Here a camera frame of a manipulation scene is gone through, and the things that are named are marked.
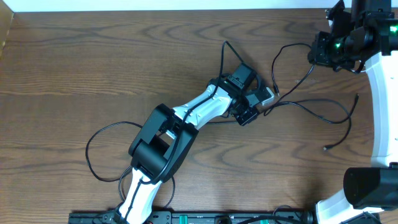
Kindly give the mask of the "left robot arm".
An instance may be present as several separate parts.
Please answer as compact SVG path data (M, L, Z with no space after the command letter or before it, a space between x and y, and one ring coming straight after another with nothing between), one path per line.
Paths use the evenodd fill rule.
M200 128L225 113L244 126L257 114L250 97L258 74L245 63L229 75L210 80L205 91L181 106L158 105L129 147L132 182L118 208L119 223L144 223L160 186L172 178L186 158Z

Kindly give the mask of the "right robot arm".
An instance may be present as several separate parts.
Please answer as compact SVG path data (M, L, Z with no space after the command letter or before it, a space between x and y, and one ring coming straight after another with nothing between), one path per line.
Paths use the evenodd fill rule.
M315 223L378 222L397 209L397 19L390 0L343 1L326 10L330 32L308 53L314 65L366 72L371 86L374 143L370 167L346 170L343 188L315 205Z

